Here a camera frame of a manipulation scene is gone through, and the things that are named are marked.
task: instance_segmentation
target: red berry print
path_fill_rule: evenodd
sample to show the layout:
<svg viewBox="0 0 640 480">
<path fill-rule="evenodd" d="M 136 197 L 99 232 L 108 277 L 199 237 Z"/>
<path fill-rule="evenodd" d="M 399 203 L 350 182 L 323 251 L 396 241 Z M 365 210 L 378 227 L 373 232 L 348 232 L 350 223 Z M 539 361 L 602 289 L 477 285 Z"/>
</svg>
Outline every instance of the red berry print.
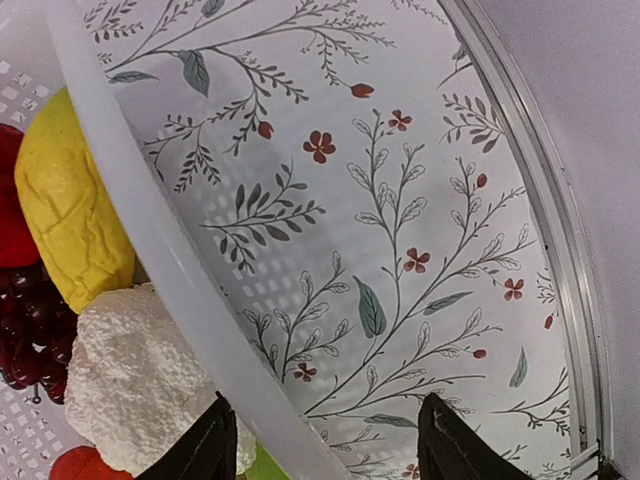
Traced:
<svg viewBox="0 0 640 480">
<path fill-rule="evenodd" d="M 366 83 L 358 83 L 351 87 L 351 95 L 356 98 L 370 98 L 371 94 L 375 91 L 371 85 Z"/>
<path fill-rule="evenodd" d="M 260 122 L 260 125 L 258 125 L 258 134 L 262 138 L 271 140 L 271 137 L 273 136 L 273 125 L 269 122 Z"/>
<path fill-rule="evenodd" d="M 487 176 L 484 173 L 478 175 L 478 179 L 476 180 L 476 185 L 478 188 L 482 188 L 487 184 Z"/>
</svg>

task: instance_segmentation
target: cauliflower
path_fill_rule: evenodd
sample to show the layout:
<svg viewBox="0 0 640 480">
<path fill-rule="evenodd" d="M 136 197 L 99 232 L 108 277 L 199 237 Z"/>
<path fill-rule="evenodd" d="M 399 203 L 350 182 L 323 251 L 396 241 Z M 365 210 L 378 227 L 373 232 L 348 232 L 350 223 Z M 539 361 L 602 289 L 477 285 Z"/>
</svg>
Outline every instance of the cauliflower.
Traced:
<svg viewBox="0 0 640 480">
<path fill-rule="evenodd" d="M 138 476 L 215 401 L 215 387 L 150 285 L 100 295 L 78 318 L 69 424 L 105 463 Z M 256 457 L 238 421 L 237 473 Z"/>
</svg>

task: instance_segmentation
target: red pepper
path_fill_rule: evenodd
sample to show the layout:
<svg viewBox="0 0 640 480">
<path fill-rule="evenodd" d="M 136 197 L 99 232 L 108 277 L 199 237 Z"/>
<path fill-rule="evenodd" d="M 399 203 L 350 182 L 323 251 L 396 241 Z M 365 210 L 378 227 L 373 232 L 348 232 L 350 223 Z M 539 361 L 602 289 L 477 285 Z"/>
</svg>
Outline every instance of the red pepper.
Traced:
<svg viewBox="0 0 640 480">
<path fill-rule="evenodd" d="M 22 137 L 19 130 L 0 124 L 0 268 L 25 267 L 40 260 L 13 180 Z"/>
</svg>

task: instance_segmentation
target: branch print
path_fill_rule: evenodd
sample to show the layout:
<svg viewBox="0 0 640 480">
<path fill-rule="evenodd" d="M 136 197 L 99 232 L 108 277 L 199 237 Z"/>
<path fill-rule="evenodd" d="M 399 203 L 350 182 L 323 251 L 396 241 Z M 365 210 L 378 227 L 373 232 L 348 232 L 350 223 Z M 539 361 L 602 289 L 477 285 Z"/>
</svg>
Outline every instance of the branch print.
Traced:
<svg viewBox="0 0 640 480">
<path fill-rule="evenodd" d="M 502 458 L 504 458 L 508 462 L 515 462 L 515 461 L 521 459 L 520 452 L 522 452 L 527 447 L 528 447 L 528 445 L 520 445 L 520 444 L 518 444 L 514 448 L 510 448 L 509 450 L 504 452 L 501 456 L 502 456 Z"/>
<path fill-rule="evenodd" d="M 135 35 L 144 30 L 142 22 L 122 23 L 122 18 L 131 13 L 137 4 L 138 0 L 123 0 L 109 6 L 107 0 L 101 0 L 85 13 L 84 25 L 93 34 L 96 43 Z"/>
<path fill-rule="evenodd" d="M 527 426 L 532 430 L 544 426 L 552 426 L 557 433 L 564 437 L 569 434 L 569 399 L 564 395 L 568 390 L 568 374 L 566 367 L 564 367 L 555 388 L 543 400 L 531 404 L 522 401 L 509 410 L 492 413 L 524 415 L 529 421 Z M 560 398 L 562 402 L 559 405 L 553 405 L 554 400 L 557 398 Z"/>
<path fill-rule="evenodd" d="M 322 438 L 325 442 L 329 441 L 329 432 L 324 430 L 322 432 Z M 330 443 L 329 446 L 335 450 L 339 450 L 341 452 L 351 452 L 354 448 L 366 448 L 365 444 L 370 442 L 380 442 L 386 440 L 386 438 L 380 436 L 379 433 L 373 433 L 373 427 L 371 425 L 365 427 L 358 435 L 352 440 L 347 440 L 346 442 L 341 443 Z"/>
<path fill-rule="evenodd" d="M 396 10 L 400 10 L 401 6 L 408 7 L 418 13 L 422 13 L 423 15 L 431 17 L 436 22 L 438 22 L 439 24 L 445 27 L 449 25 L 449 23 L 440 15 L 435 13 L 433 10 L 429 10 L 424 5 L 421 5 L 420 0 L 390 0 L 390 1 L 391 1 L 391 5 L 393 5 Z"/>
<path fill-rule="evenodd" d="M 349 320 L 344 318 L 335 327 L 330 338 L 322 338 L 322 330 L 316 327 L 302 345 L 294 341 L 300 325 L 318 323 L 320 319 L 325 317 L 330 305 L 324 300 L 324 297 L 331 294 L 341 295 L 351 290 L 349 284 L 341 280 L 344 268 L 342 267 L 342 257 L 338 252 L 333 253 L 332 265 L 333 275 L 319 287 L 315 286 L 308 271 L 305 270 L 300 274 L 300 289 L 305 301 L 295 315 L 289 315 L 279 309 L 275 309 L 273 314 L 266 315 L 252 310 L 243 312 L 247 320 L 256 328 L 257 340 L 252 340 L 252 343 L 264 355 L 267 363 L 282 383 L 287 380 L 291 372 L 294 372 L 294 378 L 310 383 L 317 370 L 310 367 L 309 362 L 313 362 L 315 356 L 319 354 L 339 357 L 340 350 L 336 345 L 353 330 Z M 271 327 L 273 318 L 276 319 L 285 336 L 283 345 L 274 343 L 268 347 L 264 340 L 264 333 Z"/>
<path fill-rule="evenodd" d="M 540 300 L 540 303 L 553 307 L 553 310 L 544 321 L 544 328 L 549 330 L 555 318 L 558 316 L 558 306 L 556 304 L 556 290 L 553 286 L 548 267 L 545 266 L 543 271 L 538 272 L 536 288 L 538 289 L 538 300 Z"/>
<path fill-rule="evenodd" d="M 472 101 L 468 95 L 465 95 L 463 103 L 462 99 L 454 93 L 451 99 L 446 95 L 442 95 L 442 99 L 445 107 L 458 112 L 460 121 L 454 121 L 446 115 L 442 117 L 444 123 L 450 128 L 440 138 L 441 142 L 445 138 L 448 143 L 454 140 L 457 142 L 465 132 L 471 137 L 472 145 L 483 144 L 482 153 L 488 153 L 493 150 L 500 137 L 504 136 L 504 130 L 500 126 L 495 109 L 491 105 L 487 108 L 479 97 L 475 97 Z"/>
<path fill-rule="evenodd" d="M 262 247 L 267 246 L 267 238 L 288 242 L 292 234 L 302 233 L 302 225 L 315 225 L 316 217 L 326 213 L 315 200 L 305 203 L 291 200 L 289 196 L 295 191 L 306 190 L 307 184 L 294 182 L 293 165 L 283 163 L 280 169 L 282 172 L 275 175 L 276 192 L 263 190 L 260 183 L 251 189 L 240 184 L 235 196 L 235 220 L 225 224 L 200 225 L 223 235 L 220 253 L 228 253 L 240 271 L 255 273 L 253 262 L 256 256 L 250 248 L 250 238 Z"/>
<path fill-rule="evenodd" d="M 542 466 L 542 472 L 535 476 L 536 480 L 567 480 L 571 478 L 571 466 L 556 468 L 553 463 Z"/>
<path fill-rule="evenodd" d="M 364 478 L 364 480 L 394 480 L 397 478 L 394 470 L 385 470 L 387 460 L 390 459 L 375 460 L 370 453 L 367 453 L 358 463 L 347 465 L 347 469 L 355 477 Z"/>
<path fill-rule="evenodd" d="M 160 178 L 164 180 L 164 175 L 158 165 L 164 149 L 174 141 L 187 142 L 187 140 L 191 139 L 192 147 L 190 152 L 186 154 L 182 163 L 180 178 L 174 187 L 176 193 L 183 193 L 188 186 L 193 185 L 193 177 L 199 173 L 214 185 L 221 180 L 220 170 L 214 165 L 211 150 L 202 144 L 202 129 L 205 124 L 206 120 L 196 123 L 192 117 L 183 119 L 182 115 L 178 115 L 175 118 L 167 115 L 167 122 L 164 124 L 164 128 L 168 135 L 145 143 L 145 146 L 149 149 L 149 158 L 153 167 Z"/>
<path fill-rule="evenodd" d="M 495 266 L 498 272 L 501 269 L 514 268 L 517 260 L 513 258 L 517 252 L 529 247 L 533 241 L 528 240 L 528 227 L 524 226 L 515 246 L 504 249 L 504 235 L 491 240 L 483 250 L 482 255 L 467 262 L 458 262 L 466 247 L 480 237 L 481 231 L 489 225 L 491 218 L 514 198 L 524 194 L 524 189 L 517 188 L 503 193 L 497 203 L 490 203 L 486 213 L 481 214 L 482 200 L 478 196 L 475 165 L 465 165 L 462 159 L 457 159 L 462 176 L 451 179 L 454 190 L 465 199 L 464 213 L 455 211 L 452 213 L 454 223 L 458 225 L 462 234 L 457 248 L 450 257 L 444 258 L 443 266 L 426 290 L 416 299 L 406 302 L 402 296 L 401 282 L 413 271 L 420 273 L 417 266 L 424 268 L 430 256 L 418 255 L 417 249 L 410 249 L 409 261 L 403 266 L 400 255 L 400 243 L 402 242 L 403 227 L 410 222 L 417 221 L 427 207 L 428 201 L 423 196 L 412 197 L 410 195 L 411 182 L 426 173 L 426 168 L 418 163 L 417 157 L 424 145 L 411 146 L 404 144 L 401 162 L 390 162 L 391 165 L 400 165 L 400 177 L 396 184 L 390 185 L 387 181 L 381 181 L 387 159 L 391 155 L 389 148 L 383 143 L 395 134 L 395 130 L 388 130 L 386 122 L 382 120 L 380 112 L 373 111 L 374 120 L 368 123 L 362 119 L 355 119 L 355 129 L 366 138 L 364 166 L 351 162 L 347 169 L 356 182 L 369 196 L 371 209 L 362 211 L 355 216 L 356 222 L 367 228 L 375 228 L 381 232 L 381 237 L 389 247 L 391 265 L 383 265 L 382 270 L 390 277 L 392 291 L 395 293 L 395 305 L 384 305 L 380 302 L 376 291 L 366 283 L 365 279 L 354 277 L 359 290 L 359 314 L 363 333 L 370 340 L 370 348 L 362 358 L 355 370 L 340 379 L 336 377 L 336 384 L 316 403 L 306 409 L 305 414 L 309 418 L 327 419 L 329 417 L 361 418 L 365 423 L 381 423 L 395 427 L 409 426 L 412 422 L 407 419 L 393 417 L 388 414 L 378 413 L 373 416 L 361 415 L 358 412 L 375 406 L 384 407 L 387 401 L 399 401 L 401 399 L 414 399 L 419 402 L 424 396 L 440 385 L 452 385 L 457 381 L 481 379 L 482 375 L 461 375 L 452 373 L 446 376 L 433 376 L 428 374 L 428 369 L 423 366 L 424 360 L 430 356 L 440 355 L 445 358 L 458 358 L 469 355 L 477 360 L 486 357 L 484 349 L 472 347 L 471 342 L 483 335 L 501 331 L 499 326 L 482 326 L 482 309 L 477 308 L 466 319 L 460 329 L 460 333 L 442 343 L 431 346 L 431 324 L 424 321 L 417 334 L 415 352 L 392 369 L 381 376 L 379 373 L 380 362 L 376 360 L 384 356 L 384 348 L 392 342 L 397 332 L 406 324 L 407 320 L 418 315 L 430 316 L 454 305 L 472 292 L 460 292 L 457 294 L 433 298 L 447 280 L 454 277 L 478 278 L 483 267 Z M 356 378 L 363 376 L 368 384 L 368 390 L 355 400 L 345 401 L 341 399 L 340 392 L 351 384 Z M 337 409 L 326 408 L 334 400 L 342 400 L 341 407 Z M 451 404 L 456 405 L 459 399 L 452 399 Z M 465 407 L 457 406 L 460 412 Z"/>
<path fill-rule="evenodd" d="M 356 12 L 359 0 L 333 0 L 328 3 L 322 3 L 319 0 L 300 0 L 288 17 L 262 30 L 189 50 L 180 50 L 174 47 L 178 41 L 213 25 L 222 18 L 251 7 L 257 1 L 244 0 L 236 6 L 226 9 L 225 2 L 205 2 L 199 12 L 200 16 L 192 26 L 160 45 L 151 47 L 150 45 L 156 43 L 155 40 L 160 34 L 169 30 L 169 25 L 177 23 L 182 17 L 188 18 L 196 10 L 194 7 L 199 2 L 199 0 L 183 2 L 168 0 L 155 27 L 139 47 L 127 58 L 106 69 L 109 81 L 111 83 L 131 83 L 155 79 L 156 77 L 148 73 L 131 70 L 130 66 L 143 58 L 170 56 L 175 58 L 177 60 L 176 63 L 182 67 L 184 81 L 193 90 L 204 97 L 208 97 L 210 76 L 207 63 L 209 59 L 218 57 L 232 62 L 236 68 L 243 72 L 247 80 L 246 95 L 233 100 L 230 104 L 222 107 L 215 115 L 197 122 L 196 125 L 198 125 L 199 129 L 202 129 L 203 127 L 212 128 L 214 124 L 223 120 L 237 122 L 237 133 L 232 135 L 231 142 L 225 150 L 225 152 L 232 153 L 234 156 L 239 155 L 242 144 L 247 142 L 252 134 L 257 133 L 267 140 L 272 138 L 276 128 L 273 122 L 268 120 L 268 104 L 277 93 L 291 98 L 296 105 L 309 100 L 309 95 L 302 88 L 297 87 L 294 80 L 289 79 L 286 72 L 282 71 L 277 65 L 261 63 L 251 50 L 245 49 L 244 53 L 239 54 L 233 51 L 234 48 L 250 45 L 252 41 L 268 41 L 273 36 L 293 35 L 294 33 L 307 34 L 310 40 L 308 44 L 302 47 L 301 53 L 313 52 L 314 57 L 320 58 L 319 68 L 329 85 L 346 87 L 351 95 L 356 98 L 366 99 L 373 94 L 375 89 L 371 85 L 361 81 L 354 82 L 345 79 L 339 72 L 339 65 L 336 59 L 339 55 L 341 59 L 346 59 L 354 65 L 368 63 L 368 55 L 359 51 L 355 46 L 356 43 L 373 43 L 385 48 L 395 47 L 392 40 L 377 33 L 385 25 L 384 22 L 370 19 L 366 15 Z M 110 7 L 107 11 L 109 16 L 105 16 L 108 28 L 113 29 L 119 25 L 116 22 L 110 23 L 109 18 L 113 15 L 121 14 L 123 11 L 130 11 L 136 2 L 137 0 L 123 0 L 122 4 L 119 3 L 115 7 Z M 87 25 L 92 25 L 98 15 L 101 15 L 103 10 L 107 8 L 106 0 L 103 3 L 87 14 L 85 19 Z M 414 0 L 402 0 L 402 3 L 418 11 L 421 8 Z M 108 62 L 105 62 L 103 59 L 103 63 L 112 63 L 112 60 L 109 59 Z M 167 136 L 159 137 L 147 143 L 147 146 L 151 147 L 151 152 L 153 152 L 150 155 L 156 168 L 158 168 L 164 147 L 181 139 L 180 136 L 174 135 L 173 126 L 165 126 L 165 128 L 169 130 Z M 154 149 L 155 145 L 160 145 L 162 148 Z M 208 178 L 211 183 L 215 184 L 219 180 L 219 171 L 216 172 L 212 167 L 213 160 L 205 158 L 206 161 L 204 162 L 195 160 L 193 163 L 189 162 L 189 160 L 187 159 L 183 162 L 183 169 L 175 187 L 177 193 L 183 193 L 192 185 L 193 177 L 197 172 Z"/>
<path fill-rule="evenodd" d="M 458 40 L 459 46 L 456 52 L 451 56 L 451 60 L 453 60 L 453 72 L 447 75 L 436 87 L 436 90 L 440 88 L 442 85 L 447 83 L 453 77 L 458 75 L 460 72 L 465 71 L 466 69 L 473 66 L 471 59 L 469 58 L 469 52 L 467 51 L 467 47 L 465 46 L 462 38 L 456 31 L 456 39 Z"/>
</svg>

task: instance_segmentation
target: red flower print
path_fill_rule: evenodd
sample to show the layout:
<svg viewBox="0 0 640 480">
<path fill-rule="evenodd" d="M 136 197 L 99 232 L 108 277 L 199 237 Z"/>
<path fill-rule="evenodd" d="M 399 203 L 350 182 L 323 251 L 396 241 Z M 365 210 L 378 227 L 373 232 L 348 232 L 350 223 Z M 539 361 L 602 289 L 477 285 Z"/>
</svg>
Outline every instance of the red flower print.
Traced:
<svg viewBox="0 0 640 480">
<path fill-rule="evenodd" d="M 358 83 L 351 87 L 351 95 L 357 98 L 369 98 L 373 92 L 375 92 L 375 88 L 366 83 Z"/>
<path fill-rule="evenodd" d="M 427 271 L 424 264 L 429 262 L 429 260 L 431 259 L 431 255 L 429 255 L 428 253 L 423 253 L 422 255 L 418 256 L 418 249 L 415 247 L 407 250 L 407 255 L 411 259 L 404 264 L 404 269 L 407 272 L 410 272 L 414 268 L 416 269 L 416 273 L 424 273 Z"/>
<path fill-rule="evenodd" d="M 313 159 L 320 165 L 327 163 L 327 155 L 331 155 L 336 152 L 336 146 L 331 143 L 332 138 L 330 133 L 320 134 L 315 130 L 311 133 L 308 142 L 304 142 L 302 148 L 305 152 L 312 153 Z"/>
<path fill-rule="evenodd" d="M 482 188 L 487 184 L 487 176 L 484 173 L 478 175 L 478 179 L 476 180 L 476 185 L 478 188 Z"/>
<path fill-rule="evenodd" d="M 273 135 L 273 125 L 271 125 L 269 122 L 260 122 L 260 125 L 258 125 L 258 134 L 262 138 L 270 140 L 271 136 Z"/>
<path fill-rule="evenodd" d="M 507 289 L 507 293 L 504 294 L 504 299 L 508 302 L 512 298 L 515 300 L 520 300 L 522 298 L 522 287 L 524 287 L 524 280 L 518 280 L 518 283 L 513 284 L 513 279 L 509 278 L 506 282 L 504 282 L 504 286 Z"/>
<path fill-rule="evenodd" d="M 293 373 L 295 378 L 301 378 L 304 382 L 309 383 L 311 381 L 311 377 L 313 377 L 318 370 L 316 368 L 308 368 L 306 362 L 302 362 L 298 364 L 298 369 Z"/>
<path fill-rule="evenodd" d="M 416 480 L 420 478 L 420 467 L 414 465 L 413 463 L 410 463 L 409 465 L 407 465 L 407 469 L 402 473 L 402 476 L 404 478 L 411 478 L 413 480 Z"/>
<path fill-rule="evenodd" d="M 389 120 L 389 126 L 391 128 L 398 127 L 398 130 L 400 130 L 401 132 L 406 132 L 407 125 L 409 125 L 413 121 L 413 118 L 403 117 L 400 110 L 394 110 L 391 113 L 393 113 L 393 116 L 396 118 L 392 118 L 391 120 Z"/>
</svg>

